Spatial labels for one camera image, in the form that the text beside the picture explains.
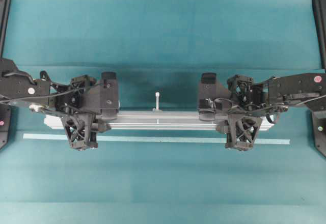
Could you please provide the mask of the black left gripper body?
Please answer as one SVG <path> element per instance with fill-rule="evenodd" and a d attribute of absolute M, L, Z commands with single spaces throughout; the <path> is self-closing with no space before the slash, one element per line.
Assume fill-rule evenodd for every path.
<path fill-rule="evenodd" d="M 73 78 L 69 85 L 53 82 L 52 88 L 61 94 L 53 98 L 53 114 L 100 114 L 101 85 L 101 81 L 88 75 Z"/>

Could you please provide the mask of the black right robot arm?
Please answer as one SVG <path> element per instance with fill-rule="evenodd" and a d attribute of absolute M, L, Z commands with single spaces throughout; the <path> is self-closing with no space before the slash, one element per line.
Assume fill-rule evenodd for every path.
<path fill-rule="evenodd" d="M 236 75 L 227 84 L 232 104 L 227 110 L 227 149 L 252 149 L 262 118 L 276 124 L 290 107 L 306 106 L 315 118 L 325 120 L 325 74 L 272 77 L 259 83 Z"/>

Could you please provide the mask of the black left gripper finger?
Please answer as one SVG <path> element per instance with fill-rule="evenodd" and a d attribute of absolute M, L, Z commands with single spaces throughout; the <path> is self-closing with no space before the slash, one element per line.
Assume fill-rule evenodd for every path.
<path fill-rule="evenodd" d="M 93 122 L 93 114 L 74 114 L 62 118 L 62 125 L 72 149 L 82 151 L 98 147 L 97 134 L 92 131 Z"/>
<path fill-rule="evenodd" d="M 117 82 L 116 72 L 102 72 L 101 83 L 104 87 L 112 87 Z"/>

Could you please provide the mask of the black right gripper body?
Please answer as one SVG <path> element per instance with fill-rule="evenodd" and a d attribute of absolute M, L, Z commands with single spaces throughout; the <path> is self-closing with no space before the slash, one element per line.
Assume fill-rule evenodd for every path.
<path fill-rule="evenodd" d="M 255 111 L 266 107 L 265 82 L 254 83 L 253 78 L 235 75 L 227 80 L 231 98 L 238 102 L 241 109 Z"/>

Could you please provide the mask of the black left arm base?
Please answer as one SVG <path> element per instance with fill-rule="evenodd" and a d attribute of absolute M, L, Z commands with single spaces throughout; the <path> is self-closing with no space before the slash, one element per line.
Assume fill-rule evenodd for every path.
<path fill-rule="evenodd" d="M 1 104 L 0 111 L 0 149 L 2 149 L 8 142 L 9 129 L 11 123 L 12 108 L 9 105 Z"/>

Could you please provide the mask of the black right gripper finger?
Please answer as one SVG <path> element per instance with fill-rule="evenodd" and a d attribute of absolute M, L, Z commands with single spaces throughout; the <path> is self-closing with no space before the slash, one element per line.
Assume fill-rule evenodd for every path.
<path fill-rule="evenodd" d="M 262 119 L 243 114 L 230 114 L 217 124 L 216 131 L 226 134 L 226 149 L 247 151 L 253 148 Z"/>

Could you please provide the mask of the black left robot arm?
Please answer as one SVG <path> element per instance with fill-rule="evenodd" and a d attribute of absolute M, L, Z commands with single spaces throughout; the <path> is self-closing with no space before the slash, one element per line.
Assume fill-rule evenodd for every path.
<path fill-rule="evenodd" d="M 34 79 L 12 60 L 1 59 L 1 103 L 58 117 L 71 148 L 93 149 L 97 133 L 110 130 L 109 122 L 117 118 L 118 80 L 115 72 L 103 72 L 100 80 L 82 75 L 64 85 L 46 71 Z"/>

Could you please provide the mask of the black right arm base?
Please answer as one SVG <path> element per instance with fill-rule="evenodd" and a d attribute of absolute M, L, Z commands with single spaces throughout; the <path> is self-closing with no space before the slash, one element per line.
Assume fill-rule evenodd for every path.
<path fill-rule="evenodd" d="M 313 112 L 313 134 L 314 134 L 314 146 L 325 157 L 325 116 L 319 115 L 318 112 Z"/>

